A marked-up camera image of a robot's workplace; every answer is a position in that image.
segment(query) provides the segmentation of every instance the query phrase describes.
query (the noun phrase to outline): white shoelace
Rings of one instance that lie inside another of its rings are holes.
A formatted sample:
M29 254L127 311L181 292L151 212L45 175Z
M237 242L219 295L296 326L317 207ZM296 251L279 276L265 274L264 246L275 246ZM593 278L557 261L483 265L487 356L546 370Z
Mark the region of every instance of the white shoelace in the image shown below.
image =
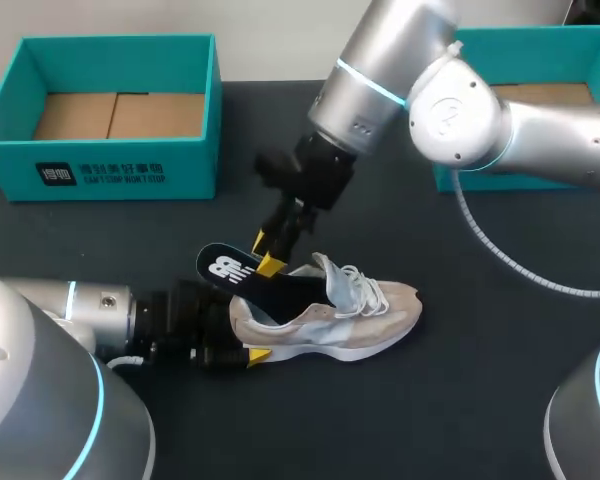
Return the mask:
M356 296L356 310L348 313L336 313L336 318L350 318L358 315L372 317L382 315L389 310L389 302L384 296L378 281L367 278L353 265L342 267L342 271L349 277L354 287Z

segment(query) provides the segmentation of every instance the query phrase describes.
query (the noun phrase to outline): white midsole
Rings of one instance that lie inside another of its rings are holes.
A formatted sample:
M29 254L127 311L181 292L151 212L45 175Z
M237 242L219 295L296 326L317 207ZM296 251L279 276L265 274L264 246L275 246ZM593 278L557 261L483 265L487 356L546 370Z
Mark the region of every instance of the white midsole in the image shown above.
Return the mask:
M265 362L282 362L289 360L290 358L302 355L303 353L321 353L323 355L329 355L341 362L355 362L356 360L362 360L364 358L371 357L383 350L386 350L396 342L402 340L410 331L413 326L408 330L385 340L382 343L373 345L371 347L362 348L343 348L333 347L330 345L245 345L246 348L262 348L271 350L271 355L265 360Z

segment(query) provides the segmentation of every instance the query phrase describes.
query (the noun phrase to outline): black insole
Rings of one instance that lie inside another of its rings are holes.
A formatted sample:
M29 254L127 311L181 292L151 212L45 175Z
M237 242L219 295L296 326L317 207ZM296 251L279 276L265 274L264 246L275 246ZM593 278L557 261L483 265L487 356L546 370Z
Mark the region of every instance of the black insole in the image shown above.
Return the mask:
M312 303L331 305L326 280L277 273L271 278L255 272L258 260L224 243L211 243L198 254L198 273L231 295L260 308L280 325L302 314Z

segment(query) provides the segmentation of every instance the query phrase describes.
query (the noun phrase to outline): shoe tongue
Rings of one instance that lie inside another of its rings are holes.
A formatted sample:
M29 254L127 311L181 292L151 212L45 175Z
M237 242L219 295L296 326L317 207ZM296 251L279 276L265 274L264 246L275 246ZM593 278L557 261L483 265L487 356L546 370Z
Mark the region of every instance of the shoe tongue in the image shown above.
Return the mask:
M327 297L339 313L355 312L357 301L351 279L326 255L314 253L313 259L324 270L327 279Z

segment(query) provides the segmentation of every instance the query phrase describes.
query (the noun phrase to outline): insole logo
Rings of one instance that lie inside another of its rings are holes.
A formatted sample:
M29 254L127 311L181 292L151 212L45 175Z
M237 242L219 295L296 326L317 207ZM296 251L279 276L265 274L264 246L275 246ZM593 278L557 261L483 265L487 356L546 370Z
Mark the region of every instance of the insole logo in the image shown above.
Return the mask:
M254 272L251 267L243 267L233 258L222 256L216 258L216 263L209 265L209 271L220 278L229 277L229 281L238 284Z

